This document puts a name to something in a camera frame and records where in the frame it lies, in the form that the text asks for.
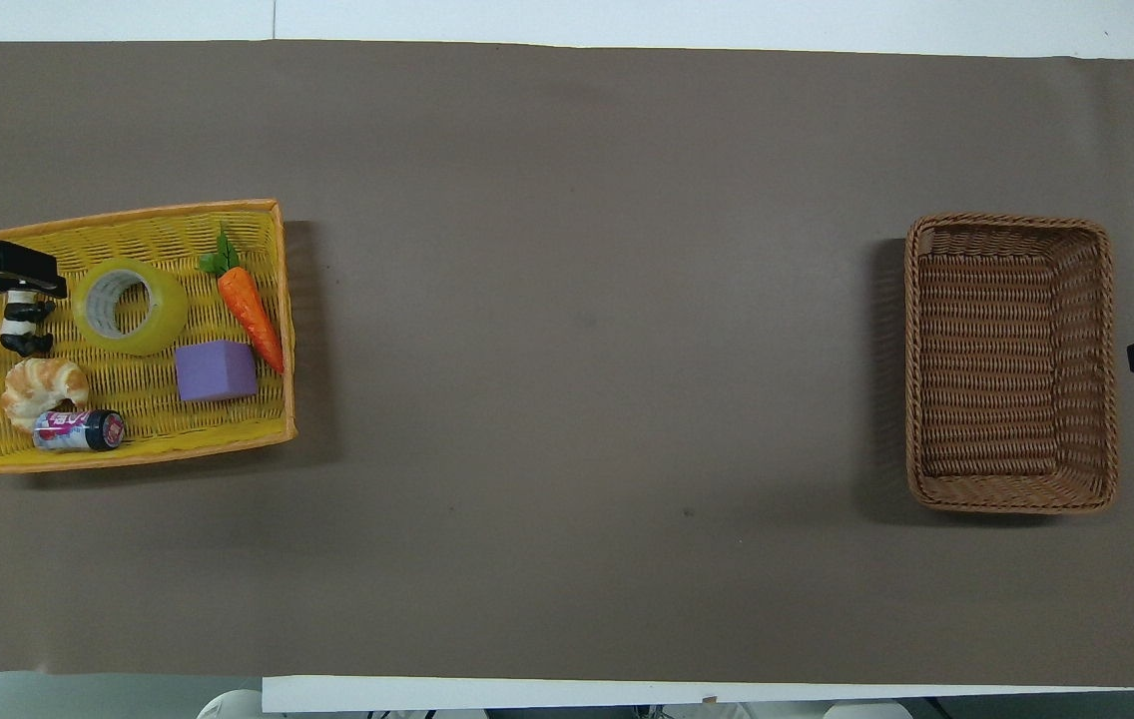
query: zebra toy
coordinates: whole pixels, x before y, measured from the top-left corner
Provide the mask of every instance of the zebra toy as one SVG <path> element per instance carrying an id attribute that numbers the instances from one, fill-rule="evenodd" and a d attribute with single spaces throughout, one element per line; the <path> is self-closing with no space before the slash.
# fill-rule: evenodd
<path id="1" fill-rule="evenodd" d="M 39 302 L 34 293 L 10 289 L 5 306 L 5 323 L 0 324 L 0 345 L 20 356 L 46 355 L 52 349 L 51 333 L 37 336 L 37 323 L 52 312 L 52 301 Z"/>

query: purple block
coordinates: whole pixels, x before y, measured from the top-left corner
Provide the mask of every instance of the purple block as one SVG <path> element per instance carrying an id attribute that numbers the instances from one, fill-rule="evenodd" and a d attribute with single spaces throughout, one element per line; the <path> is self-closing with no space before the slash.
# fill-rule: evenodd
<path id="1" fill-rule="evenodd" d="M 256 395 L 252 348 L 227 339 L 176 347 L 176 389 L 184 401 Z"/>

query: brown table covering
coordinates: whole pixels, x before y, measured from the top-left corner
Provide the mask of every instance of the brown table covering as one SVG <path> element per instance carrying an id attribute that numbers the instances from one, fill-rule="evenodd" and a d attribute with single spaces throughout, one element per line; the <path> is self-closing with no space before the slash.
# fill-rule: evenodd
<path id="1" fill-rule="evenodd" d="M 0 45 L 0 228 L 276 196 L 299 438 L 0 477 L 0 669 L 1134 686 L 1106 514 L 906 494 L 902 246 L 1084 217 L 1134 62 Z"/>

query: roll of tape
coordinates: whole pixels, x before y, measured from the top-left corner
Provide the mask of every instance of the roll of tape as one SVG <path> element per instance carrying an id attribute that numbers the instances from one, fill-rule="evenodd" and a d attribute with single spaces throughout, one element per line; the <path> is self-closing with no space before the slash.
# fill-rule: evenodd
<path id="1" fill-rule="evenodd" d="M 115 306 L 133 286 L 146 287 L 149 310 L 136 329 L 120 331 Z M 189 299 L 171 274 L 137 260 L 116 257 L 84 274 L 70 301 L 75 324 L 84 339 L 108 352 L 124 355 L 154 355 L 176 342 L 185 328 Z"/>

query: carrot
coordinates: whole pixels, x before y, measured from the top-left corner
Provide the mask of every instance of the carrot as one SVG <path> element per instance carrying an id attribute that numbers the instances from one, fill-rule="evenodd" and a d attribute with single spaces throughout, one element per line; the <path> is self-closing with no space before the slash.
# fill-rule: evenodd
<path id="1" fill-rule="evenodd" d="M 229 313 L 247 330 L 256 354 L 274 372 L 282 374 L 284 345 L 279 341 L 274 324 L 270 322 L 270 315 L 265 314 L 265 305 L 262 305 L 256 282 L 243 264 L 238 263 L 238 252 L 229 244 L 225 225 L 221 225 L 221 234 L 217 236 L 217 251 L 198 257 L 198 269 L 217 274 L 217 290 L 221 293 Z"/>

